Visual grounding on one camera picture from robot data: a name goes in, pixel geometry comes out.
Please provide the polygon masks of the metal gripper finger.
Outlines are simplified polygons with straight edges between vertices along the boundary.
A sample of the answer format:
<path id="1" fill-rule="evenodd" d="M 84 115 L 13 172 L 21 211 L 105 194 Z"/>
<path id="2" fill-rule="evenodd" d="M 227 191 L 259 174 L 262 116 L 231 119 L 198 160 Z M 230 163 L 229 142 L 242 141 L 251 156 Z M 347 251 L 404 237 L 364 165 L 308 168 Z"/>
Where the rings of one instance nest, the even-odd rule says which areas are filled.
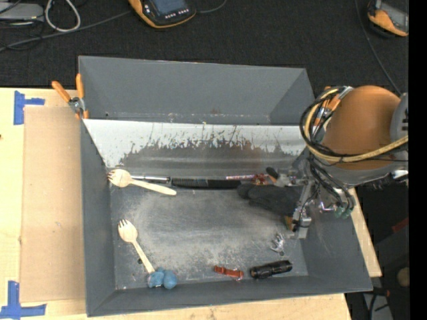
<path id="1" fill-rule="evenodd" d="M 305 239 L 308 235 L 308 229 L 311 225 L 312 218 L 311 217 L 302 217 L 297 225 L 296 225 L 296 232 L 295 237 L 297 239 Z"/>
<path id="2" fill-rule="evenodd" d="M 297 231 L 298 230 L 298 227 L 300 225 L 299 216 L 300 216 L 300 212 L 299 212 L 298 208 L 296 208 L 290 212 L 287 212 L 284 215 L 285 225 L 289 231 Z"/>

